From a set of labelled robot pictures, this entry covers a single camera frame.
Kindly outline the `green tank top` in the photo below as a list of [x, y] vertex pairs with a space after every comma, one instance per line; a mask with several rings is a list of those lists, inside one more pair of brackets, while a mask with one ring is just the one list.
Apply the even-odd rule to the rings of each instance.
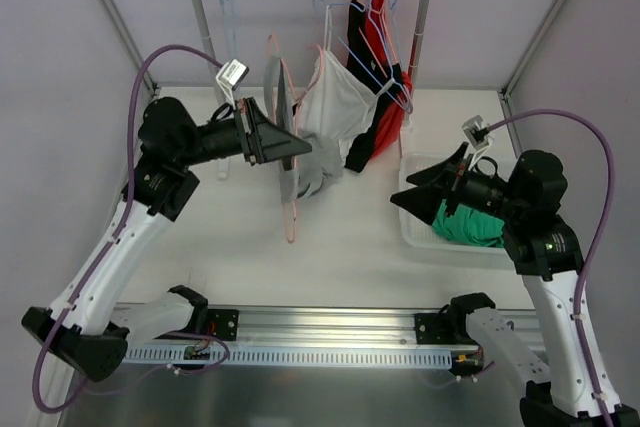
[[504, 222], [470, 207], [459, 205], [452, 215], [446, 214], [442, 202], [431, 226], [447, 241], [476, 247], [503, 248]]

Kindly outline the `grey tank top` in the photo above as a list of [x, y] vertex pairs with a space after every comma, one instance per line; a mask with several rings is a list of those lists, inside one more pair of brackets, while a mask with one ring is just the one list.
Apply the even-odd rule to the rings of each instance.
[[287, 98], [284, 63], [275, 55], [267, 61], [263, 97], [269, 120], [311, 146], [308, 153], [277, 162], [282, 204], [311, 197], [338, 182], [343, 175], [338, 144], [321, 134], [295, 127], [293, 104]]

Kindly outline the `light blue wire hanger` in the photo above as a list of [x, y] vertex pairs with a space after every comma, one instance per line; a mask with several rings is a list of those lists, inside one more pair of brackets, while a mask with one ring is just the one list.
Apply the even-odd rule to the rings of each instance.
[[218, 0], [222, 14], [223, 32], [227, 55], [230, 60], [238, 59], [237, 23], [235, 0]]

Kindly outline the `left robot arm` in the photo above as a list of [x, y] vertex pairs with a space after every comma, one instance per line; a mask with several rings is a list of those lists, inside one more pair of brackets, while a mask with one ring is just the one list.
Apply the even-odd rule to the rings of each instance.
[[65, 291], [22, 318], [46, 352], [92, 382], [108, 378], [134, 346], [172, 332], [196, 338], [207, 329], [207, 299], [183, 285], [128, 313], [114, 311], [145, 251], [174, 224], [197, 189], [192, 166], [235, 155], [265, 164], [312, 149], [266, 117], [253, 98], [224, 108], [230, 117], [197, 125], [174, 97], [147, 106], [137, 134], [142, 155], [112, 226]]

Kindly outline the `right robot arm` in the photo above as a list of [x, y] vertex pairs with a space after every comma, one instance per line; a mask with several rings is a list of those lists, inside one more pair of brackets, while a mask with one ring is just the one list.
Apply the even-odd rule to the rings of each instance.
[[448, 159], [407, 177], [410, 189], [391, 202], [431, 225], [438, 210], [466, 206], [503, 223], [504, 249], [529, 294], [546, 350], [540, 360], [506, 325], [484, 293], [454, 297], [446, 329], [456, 342], [475, 341], [519, 391], [526, 426], [636, 426], [597, 350], [585, 297], [587, 270], [575, 232], [558, 214], [568, 183], [553, 154], [529, 150], [509, 178], [470, 165], [466, 143]]

